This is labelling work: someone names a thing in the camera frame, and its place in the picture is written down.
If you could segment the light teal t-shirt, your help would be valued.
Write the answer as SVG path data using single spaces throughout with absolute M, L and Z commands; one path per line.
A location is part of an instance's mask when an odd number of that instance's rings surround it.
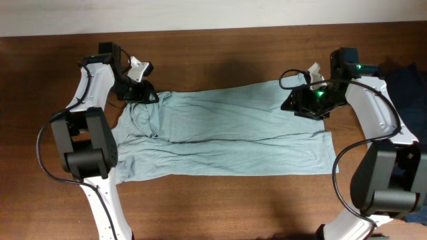
M 166 91 L 129 104 L 113 135 L 117 183 L 167 175 L 322 175 L 332 171 L 332 135 L 321 121 L 280 106 L 301 75 L 199 92 Z

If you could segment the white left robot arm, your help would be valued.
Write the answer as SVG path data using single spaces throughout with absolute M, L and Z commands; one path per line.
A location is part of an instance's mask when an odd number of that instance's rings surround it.
M 72 176 L 69 183 L 85 193 L 100 239 L 134 238 L 113 180 L 119 153 L 104 113 L 109 92 L 123 79 L 126 102 L 159 100 L 146 80 L 153 65 L 136 57 L 129 57 L 128 63 L 122 70 L 111 53 L 86 57 L 79 65 L 81 79 L 73 99 L 49 120 L 62 168 Z

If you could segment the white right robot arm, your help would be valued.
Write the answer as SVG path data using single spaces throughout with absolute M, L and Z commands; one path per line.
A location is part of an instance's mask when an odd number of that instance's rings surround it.
M 406 127 L 389 97 L 385 80 L 375 65 L 344 63 L 329 80 L 318 65 L 299 71 L 305 81 L 290 91 L 283 111 L 323 120 L 331 111 L 349 105 L 364 139 L 341 150 L 332 165 L 332 185 L 343 211 L 320 225 L 314 239 L 372 239 L 377 228 L 417 212 L 426 198 L 426 147 Z M 351 201 L 342 197 L 337 181 L 341 158 L 361 145 L 368 150 L 350 182 Z

